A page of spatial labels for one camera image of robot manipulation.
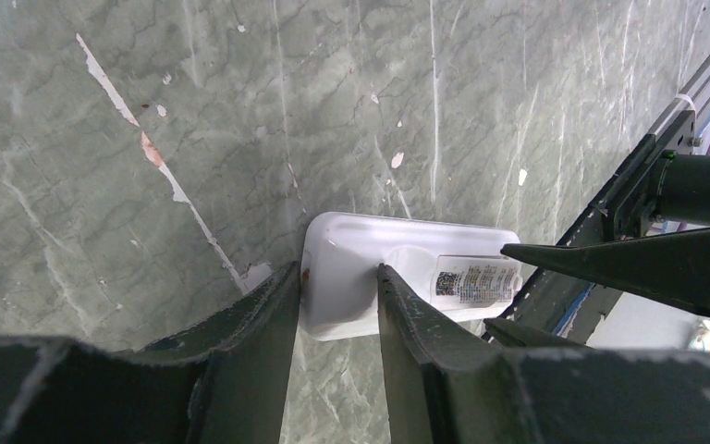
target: marble surface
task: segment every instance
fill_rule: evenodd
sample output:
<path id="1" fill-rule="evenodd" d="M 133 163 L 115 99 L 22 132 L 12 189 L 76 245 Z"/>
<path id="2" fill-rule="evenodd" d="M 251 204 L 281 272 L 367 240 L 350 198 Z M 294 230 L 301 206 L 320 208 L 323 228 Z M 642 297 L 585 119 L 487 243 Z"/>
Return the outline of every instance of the marble surface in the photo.
<path id="1" fill-rule="evenodd" d="M 710 0 L 0 0 L 0 333 L 140 347 L 325 211 L 554 242 L 709 52 Z M 389 441 L 377 338 L 298 334 L 282 439 Z"/>

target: white plastic tray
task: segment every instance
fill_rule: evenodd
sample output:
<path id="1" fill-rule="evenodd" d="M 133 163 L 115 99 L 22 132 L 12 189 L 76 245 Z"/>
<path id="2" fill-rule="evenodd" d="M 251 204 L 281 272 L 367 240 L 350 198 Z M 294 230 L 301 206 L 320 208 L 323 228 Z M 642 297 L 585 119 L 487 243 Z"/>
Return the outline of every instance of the white plastic tray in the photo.
<path id="1" fill-rule="evenodd" d="M 500 255 L 518 243 L 512 231 L 497 228 L 324 213 L 306 232 L 300 325 L 318 340 L 374 335 L 377 324 L 376 268 L 393 266 L 418 296 L 429 301 L 431 267 L 440 255 Z M 456 322 L 496 317 L 510 301 L 487 308 L 443 310 Z"/>

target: white container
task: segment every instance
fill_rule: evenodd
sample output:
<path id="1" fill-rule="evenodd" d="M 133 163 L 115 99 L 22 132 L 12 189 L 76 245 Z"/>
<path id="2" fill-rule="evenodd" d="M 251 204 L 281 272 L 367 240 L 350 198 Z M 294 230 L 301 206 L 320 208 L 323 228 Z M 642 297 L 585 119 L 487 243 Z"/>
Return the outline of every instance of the white container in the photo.
<path id="1" fill-rule="evenodd" d="M 519 237 L 497 228 L 324 213 L 303 245 L 300 325 L 318 340 L 379 333 L 382 263 L 456 322 L 499 316 L 520 288 L 520 263 L 499 253 L 506 243 Z"/>

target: white cable tie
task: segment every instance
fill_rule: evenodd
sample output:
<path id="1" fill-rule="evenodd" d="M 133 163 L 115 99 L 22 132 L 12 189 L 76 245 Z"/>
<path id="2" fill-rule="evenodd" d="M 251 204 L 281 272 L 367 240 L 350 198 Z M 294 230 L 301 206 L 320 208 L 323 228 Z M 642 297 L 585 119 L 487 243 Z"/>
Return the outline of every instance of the white cable tie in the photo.
<path id="1" fill-rule="evenodd" d="M 698 116 L 698 108 L 695 107 L 695 102 L 692 101 L 689 95 L 687 94 L 682 94 L 681 92 L 676 94 L 676 98 L 687 102 L 688 105 L 690 105 L 690 108 L 692 109 L 692 112 L 695 113 L 696 116 Z"/>

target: product label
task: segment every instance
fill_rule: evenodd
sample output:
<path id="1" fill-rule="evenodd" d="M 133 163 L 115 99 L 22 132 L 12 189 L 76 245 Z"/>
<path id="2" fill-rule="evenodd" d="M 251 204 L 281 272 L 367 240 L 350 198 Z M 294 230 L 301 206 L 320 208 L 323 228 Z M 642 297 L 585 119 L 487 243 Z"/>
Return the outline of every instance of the product label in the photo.
<path id="1" fill-rule="evenodd" d="M 432 295 L 437 302 L 490 305 L 510 301 L 519 269 L 503 258 L 440 257 Z"/>

